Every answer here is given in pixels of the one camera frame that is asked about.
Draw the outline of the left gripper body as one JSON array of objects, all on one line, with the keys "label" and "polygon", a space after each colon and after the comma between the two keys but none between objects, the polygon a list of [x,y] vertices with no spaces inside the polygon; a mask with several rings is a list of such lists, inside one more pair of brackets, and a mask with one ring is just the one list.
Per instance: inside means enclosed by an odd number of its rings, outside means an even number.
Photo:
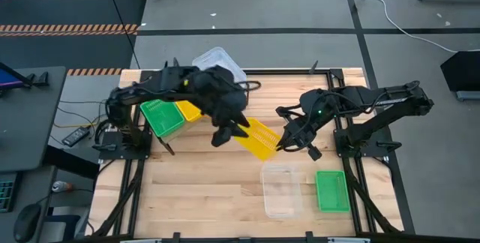
[{"label": "left gripper body", "polygon": [[234,116],[244,116],[242,111],[237,106],[230,106],[228,103],[217,102],[211,108],[209,113],[211,123],[215,127],[232,127],[231,118]]}]

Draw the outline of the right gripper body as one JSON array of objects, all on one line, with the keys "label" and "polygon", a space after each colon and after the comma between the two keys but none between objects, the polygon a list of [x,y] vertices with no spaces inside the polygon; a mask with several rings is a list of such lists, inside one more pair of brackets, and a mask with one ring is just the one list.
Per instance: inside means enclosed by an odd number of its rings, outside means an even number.
[{"label": "right gripper body", "polygon": [[302,142],[299,140],[301,138],[306,138],[311,134],[315,136],[318,126],[318,118],[312,119],[308,117],[289,117],[286,125],[286,132],[288,133],[286,144],[288,146],[302,144]]}]

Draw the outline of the yellow plastic slotted basket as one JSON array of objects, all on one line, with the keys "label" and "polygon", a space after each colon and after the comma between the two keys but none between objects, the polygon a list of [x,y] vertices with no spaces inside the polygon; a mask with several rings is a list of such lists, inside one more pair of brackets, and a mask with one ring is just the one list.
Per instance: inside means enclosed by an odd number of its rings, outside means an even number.
[{"label": "yellow plastic slotted basket", "polygon": [[175,105],[187,122],[195,122],[203,117],[200,109],[187,100],[177,101],[175,102]]},{"label": "yellow plastic slotted basket", "polygon": [[235,136],[234,139],[261,161],[267,161],[277,153],[281,136],[256,118],[247,117],[249,127],[239,125],[248,137]]}]

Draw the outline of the black power adapter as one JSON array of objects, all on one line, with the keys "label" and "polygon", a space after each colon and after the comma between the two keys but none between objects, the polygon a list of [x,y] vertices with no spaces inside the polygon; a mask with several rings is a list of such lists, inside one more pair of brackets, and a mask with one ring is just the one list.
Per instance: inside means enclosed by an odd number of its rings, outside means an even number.
[{"label": "black power adapter", "polygon": [[78,127],[72,133],[67,135],[61,143],[68,147],[75,146],[80,140],[83,140],[90,134],[90,130],[88,127]]}]

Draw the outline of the silver can red top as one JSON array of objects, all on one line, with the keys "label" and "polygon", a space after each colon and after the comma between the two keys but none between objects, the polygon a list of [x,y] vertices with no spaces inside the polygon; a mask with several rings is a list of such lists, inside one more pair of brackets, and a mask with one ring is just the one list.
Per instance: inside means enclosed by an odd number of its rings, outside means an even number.
[{"label": "silver can red top", "polygon": [[53,193],[64,193],[73,190],[73,185],[66,181],[55,181],[52,185]]}]

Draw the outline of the black equipment case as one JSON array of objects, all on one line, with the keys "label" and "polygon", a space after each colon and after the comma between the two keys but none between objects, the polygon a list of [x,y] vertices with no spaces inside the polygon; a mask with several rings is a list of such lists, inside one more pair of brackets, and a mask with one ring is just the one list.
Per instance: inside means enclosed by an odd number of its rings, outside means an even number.
[{"label": "black equipment case", "polygon": [[459,101],[480,101],[480,51],[457,52],[440,68],[449,90]]}]

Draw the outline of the black mat hazard striped edge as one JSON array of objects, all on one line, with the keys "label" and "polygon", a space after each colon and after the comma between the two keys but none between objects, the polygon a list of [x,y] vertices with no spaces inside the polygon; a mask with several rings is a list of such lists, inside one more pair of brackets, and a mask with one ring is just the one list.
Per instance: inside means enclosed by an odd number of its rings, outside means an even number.
[{"label": "black mat hazard striped edge", "polygon": [[132,68],[146,0],[0,0],[0,62],[71,76]]}]

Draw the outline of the dark desk surface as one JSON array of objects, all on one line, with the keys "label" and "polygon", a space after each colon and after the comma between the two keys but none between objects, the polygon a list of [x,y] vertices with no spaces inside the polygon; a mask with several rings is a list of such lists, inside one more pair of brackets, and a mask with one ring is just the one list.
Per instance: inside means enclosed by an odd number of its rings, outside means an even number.
[{"label": "dark desk surface", "polygon": [[20,175],[13,210],[0,213],[0,243],[16,243],[14,223],[20,211],[33,203],[41,206],[40,217],[33,237],[26,243],[38,243],[44,226],[44,218],[47,216],[52,196],[51,187],[56,178],[57,169],[54,166],[43,166],[30,171],[0,173],[19,173]]}]

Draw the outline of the grey desk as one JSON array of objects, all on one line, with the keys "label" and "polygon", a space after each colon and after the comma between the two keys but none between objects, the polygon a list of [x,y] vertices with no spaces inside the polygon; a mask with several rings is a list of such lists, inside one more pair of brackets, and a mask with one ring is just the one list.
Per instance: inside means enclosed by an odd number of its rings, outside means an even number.
[{"label": "grey desk", "polygon": [[58,66],[17,72],[47,72],[49,85],[16,88],[0,97],[0,173],[34,170],[44,162],[67,70]]}]

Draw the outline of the black computer mouse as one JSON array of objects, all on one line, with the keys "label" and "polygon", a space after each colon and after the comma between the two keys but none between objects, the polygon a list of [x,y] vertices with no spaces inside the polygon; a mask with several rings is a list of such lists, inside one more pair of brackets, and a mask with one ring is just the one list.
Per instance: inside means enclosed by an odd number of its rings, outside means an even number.
[{"label": "black computer mouse", "polygon": [[13,238],[16,243],[26,243],[32,239],[37,228],[41,206],[33,203],[24,207],[13,226]]}]

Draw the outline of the monitor with purple screen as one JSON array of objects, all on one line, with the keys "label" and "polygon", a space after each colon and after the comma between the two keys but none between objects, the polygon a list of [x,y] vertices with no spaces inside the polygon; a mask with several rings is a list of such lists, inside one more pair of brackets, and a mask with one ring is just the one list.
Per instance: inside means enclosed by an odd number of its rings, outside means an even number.
[{"label": "monitor with purple screen", "polygon": [[24,76],[6,64],[0,62],[0,98],[11,89],[31,88],[32,86],[48,86],[49,73],[43,72],[40,76],[30,73]]}]

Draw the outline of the black backlit keyboard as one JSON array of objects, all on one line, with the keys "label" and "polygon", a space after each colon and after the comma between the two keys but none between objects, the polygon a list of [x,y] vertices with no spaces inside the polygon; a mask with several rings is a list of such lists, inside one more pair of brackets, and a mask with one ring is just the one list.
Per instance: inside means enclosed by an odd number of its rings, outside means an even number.
[{"label": "black backlit keyboard", "polygon": [[13,210],[19,182],[20,174],[18,172],[0,173],[0,213]]}]

